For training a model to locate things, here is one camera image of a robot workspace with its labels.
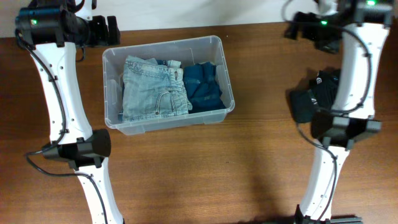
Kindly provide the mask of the dark blue jeans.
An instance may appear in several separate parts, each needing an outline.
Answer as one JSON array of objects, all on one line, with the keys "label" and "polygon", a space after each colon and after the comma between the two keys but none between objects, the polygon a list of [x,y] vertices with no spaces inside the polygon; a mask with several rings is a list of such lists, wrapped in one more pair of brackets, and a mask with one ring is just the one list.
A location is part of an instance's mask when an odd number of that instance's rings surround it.
[{"label": "dark blue jeans", "polygon": [[166,61],[128,56],[123,71],[121,120],[129,123],[173,113],[169,84]]}]

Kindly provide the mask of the light blue jeans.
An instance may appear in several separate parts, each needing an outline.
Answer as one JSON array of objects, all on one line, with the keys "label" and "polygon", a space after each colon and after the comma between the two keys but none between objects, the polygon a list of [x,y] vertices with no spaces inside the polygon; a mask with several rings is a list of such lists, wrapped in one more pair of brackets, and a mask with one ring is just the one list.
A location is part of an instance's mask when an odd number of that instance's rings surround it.
[{"label": "light blue jeans", "polygon": [[124,123],[186,115],[193,109],[180,61],[129,55],[124,63],[123,84]]}]

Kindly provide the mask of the clear plastic storage bin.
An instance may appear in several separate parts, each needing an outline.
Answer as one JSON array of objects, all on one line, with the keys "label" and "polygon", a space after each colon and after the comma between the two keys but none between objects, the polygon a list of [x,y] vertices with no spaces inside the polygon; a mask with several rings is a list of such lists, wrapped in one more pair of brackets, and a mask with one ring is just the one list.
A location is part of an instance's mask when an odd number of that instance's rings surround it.
[{"label": "clear plastic storage bin", "polygon": [[[211,62],[216,65],[215,81],[222,92],[223,110],[192,113],[163,119],[122,122],[119,113],[123,108],[123,70],[127,56],[161,60],[177,60],[182,67]],[[104,122],[130,136],[159,129],[177,128],[194,124],[212,124],[224,121],[235,107],[233,90],[221,39],[216,35],[193,39],[173,40],[153,44],[115,47],[103,52]]]}]

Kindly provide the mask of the teal towel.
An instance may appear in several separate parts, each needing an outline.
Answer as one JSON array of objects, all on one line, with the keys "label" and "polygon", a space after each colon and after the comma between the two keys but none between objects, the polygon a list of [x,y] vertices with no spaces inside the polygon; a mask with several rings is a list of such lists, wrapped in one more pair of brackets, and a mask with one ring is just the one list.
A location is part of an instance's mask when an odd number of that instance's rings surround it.
[{"label": "teal towel", "polygon": [[192,113],[223,110],[222,91],[216,82],[216,65],[211,62],[198,63],[184,68],[183,82],[187,98],[192,104]]}]

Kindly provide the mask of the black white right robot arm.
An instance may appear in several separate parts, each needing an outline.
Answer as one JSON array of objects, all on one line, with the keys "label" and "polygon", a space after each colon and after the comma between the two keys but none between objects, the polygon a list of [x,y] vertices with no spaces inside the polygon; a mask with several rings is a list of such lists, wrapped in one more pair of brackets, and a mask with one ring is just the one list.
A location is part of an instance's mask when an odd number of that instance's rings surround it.
[{"label": "black white right robot arm", "polygon": [[318,12],[296,12],[286,19],[285,37],[298,32],[316,48],[335,54],[343,47],[336,98],[331,108],[318,106],[311,122],[309,143],[315,157],[306,193],[293,222],[361,223],[359,217],[333,218],[331,205],[338,178],[355,143],[381,130],[374,118],[377,71],[394,17],[395,0],[318,1]]}]

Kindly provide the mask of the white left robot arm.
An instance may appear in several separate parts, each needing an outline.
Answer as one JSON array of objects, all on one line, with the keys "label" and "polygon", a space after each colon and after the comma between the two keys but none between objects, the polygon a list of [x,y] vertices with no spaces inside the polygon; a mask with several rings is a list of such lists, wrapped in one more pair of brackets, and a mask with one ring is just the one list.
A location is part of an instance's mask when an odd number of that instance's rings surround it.
[{"label": "white left robot arm", "polygon": [[96,16],[94,0],[32,1],[15,19],[18,44],[38,69],[50,119],[50,141],[39,154],[65,162],[83,187],[93,223],[123,223],[108,162],[111,138],[86,117],[76,75],[77,50],[118,45],[113,16]]}]

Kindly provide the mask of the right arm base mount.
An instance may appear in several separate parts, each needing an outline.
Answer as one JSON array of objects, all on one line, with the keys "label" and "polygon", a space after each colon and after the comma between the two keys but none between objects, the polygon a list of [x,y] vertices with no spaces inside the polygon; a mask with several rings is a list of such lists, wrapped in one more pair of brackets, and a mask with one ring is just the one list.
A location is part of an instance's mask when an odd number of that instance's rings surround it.
[{"label": "right arm base mount", "polygon": [[326,219],[325,221],[312,220],[309,216],[304,216],[297,205],[294,215],[294,224],[363,224],[361,217],[335,217]]}]

